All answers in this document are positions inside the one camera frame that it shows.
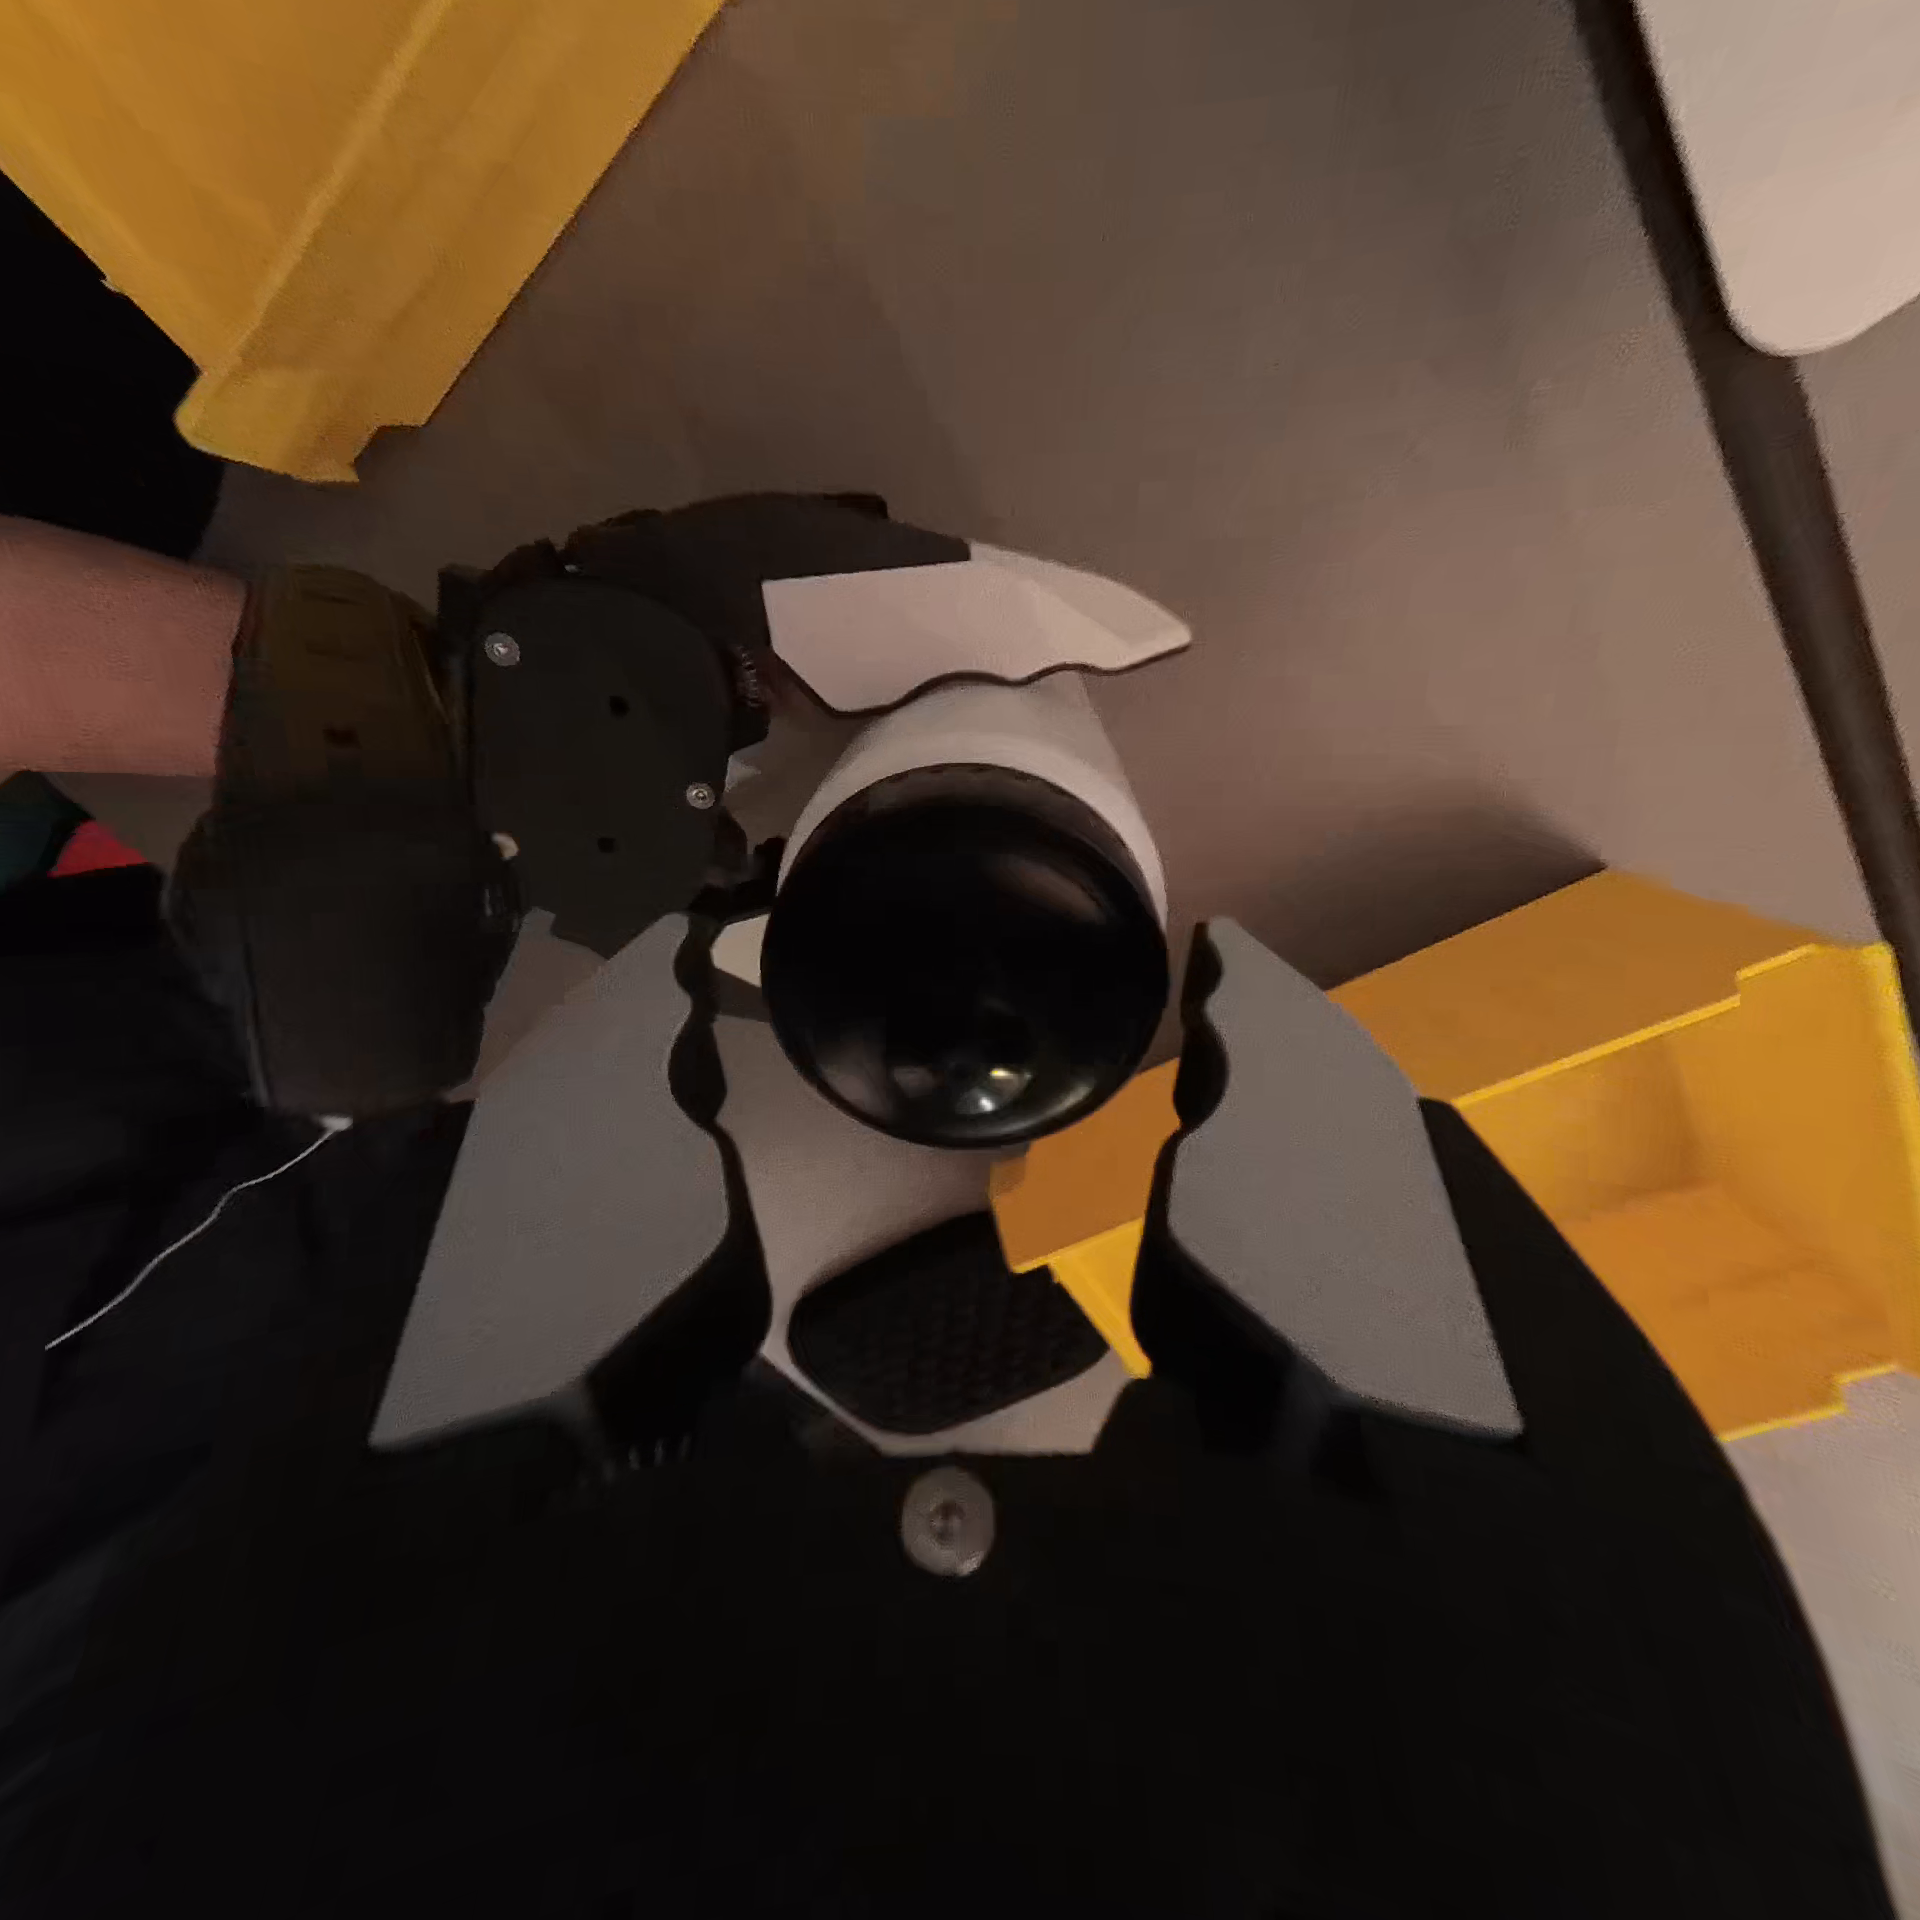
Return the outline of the white plastic bottle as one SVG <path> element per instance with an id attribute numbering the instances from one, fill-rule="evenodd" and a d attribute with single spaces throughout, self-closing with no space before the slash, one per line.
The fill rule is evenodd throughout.
<path id="1" fill-rule="evenodd" d="M 804 803 L 786 840 L 779 880 L 843 805 L 891 779 L 948 769 L 986 769 L 1043 784 L 1097 817 L 1131 863 L 1160 923 L 1168 923 L 1162 851 L 1114 740 L 1073 675 L 1026 685 L 951 683 L 864 725 Z"/>

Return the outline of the yellow plastic bin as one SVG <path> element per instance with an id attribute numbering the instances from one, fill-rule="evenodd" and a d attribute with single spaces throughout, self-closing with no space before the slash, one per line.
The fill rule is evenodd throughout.
<path id="1" fill-rule="evenodd" d="M 1886 946 L 1606 871 L 1326 996 L 1467 1123 L 1718 1439 L 1915 1375 L 1915 1059 Z M 992 1176 L 1008 1266 L 1048 1269 L 1137 1377 L 1176 1076 Z"/>
<path id="2" fill-rule="evenodd" d="M 4 173 L 192 361 L 180 436 L 348 487 L 422 427 L 720 2 L 4 2 Z"/>

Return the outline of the black bottle lid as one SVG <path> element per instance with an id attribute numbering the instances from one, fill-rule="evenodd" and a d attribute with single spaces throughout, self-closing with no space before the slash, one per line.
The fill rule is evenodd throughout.
<path id="1" fill-rule="evenodd" d="M 1164 908 L 1115 826 L 1064 786 L 922 765 L 793 847 L 759 992 L 836 1112 L 923 1148 L 1023 1148 L 1145 1063 L 1168 1002 Z"/>

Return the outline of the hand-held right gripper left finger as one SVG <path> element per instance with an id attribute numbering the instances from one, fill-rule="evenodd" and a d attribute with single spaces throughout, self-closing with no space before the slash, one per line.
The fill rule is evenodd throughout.
<path id="1" fill-rule="evenodd" d="M 714 938 L 664 916 L 480 1089 L 372 1450 L 522 1423 L 647 1450 L 762 1356 L 772 1292 L 724 1124 Z"/>

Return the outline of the person's dark clothing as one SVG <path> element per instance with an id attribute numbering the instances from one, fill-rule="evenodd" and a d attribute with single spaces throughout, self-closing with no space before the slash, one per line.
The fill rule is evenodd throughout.
<path id="1" fill-rule="evenodd" d="M 262 1109 L 156 921 L 4 920 L 4 1602 L 210 1477 L 356 1444 L 467 1104 Z"/>

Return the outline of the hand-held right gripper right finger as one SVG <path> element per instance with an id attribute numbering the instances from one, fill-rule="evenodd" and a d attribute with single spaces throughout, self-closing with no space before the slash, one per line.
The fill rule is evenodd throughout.
<path id="1" fill-rule="evenodd" d="M 1346 1411 L 1520 1439 L 1419 1097 L 1360 1025 L 1214 920 L 1176 1076 L 1134 1285 L 1155 1377 L 1227 1443 Z"/>

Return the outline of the person's left forearm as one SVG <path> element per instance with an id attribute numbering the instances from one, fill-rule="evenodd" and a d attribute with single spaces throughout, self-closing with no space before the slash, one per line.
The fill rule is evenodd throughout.
<path id="1" fill-rule="evenodd" d="M 214 775 L 250 588 L 3 516 L 3 771 Z"/>

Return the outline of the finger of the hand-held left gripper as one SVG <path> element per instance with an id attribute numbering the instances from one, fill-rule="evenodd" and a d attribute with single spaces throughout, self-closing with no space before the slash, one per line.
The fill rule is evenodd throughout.
<path id="1" fill-rule="evenodd" d="M 963 561 L 771 581 L 759 597 L 775 658 L 843 716 L 890 713 L 963 681 L 1130 675 L 1194 641 L 1124 584 L 991 545 Z"/>

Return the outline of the red patterned cloth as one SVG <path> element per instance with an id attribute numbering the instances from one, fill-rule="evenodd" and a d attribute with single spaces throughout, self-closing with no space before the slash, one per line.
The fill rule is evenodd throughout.
<path id="1" fill-rule="evenodd" d="M 4 920 L 54 909 L 156 921 L 159 868 L 44 775 L 3 783 Z"/>

